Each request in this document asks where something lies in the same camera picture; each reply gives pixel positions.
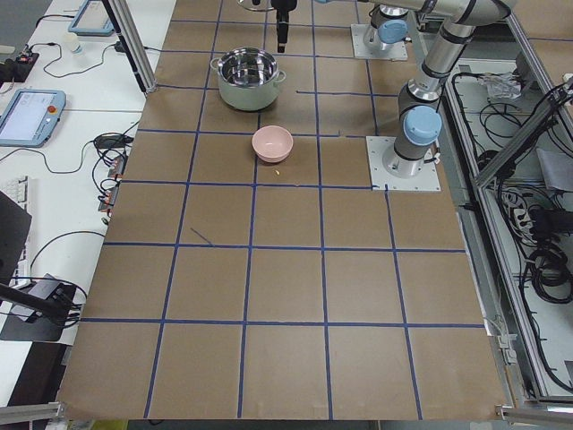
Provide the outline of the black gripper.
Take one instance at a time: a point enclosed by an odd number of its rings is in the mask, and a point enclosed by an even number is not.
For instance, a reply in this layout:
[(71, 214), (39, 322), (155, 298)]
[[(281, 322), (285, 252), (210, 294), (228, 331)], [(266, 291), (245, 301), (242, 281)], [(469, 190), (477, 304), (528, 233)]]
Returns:
[(277, 51), (284, 53), (288, 42), (289, 12), (296, 8), (296, 0), (272, 0), (276, 10), (277, 22)]

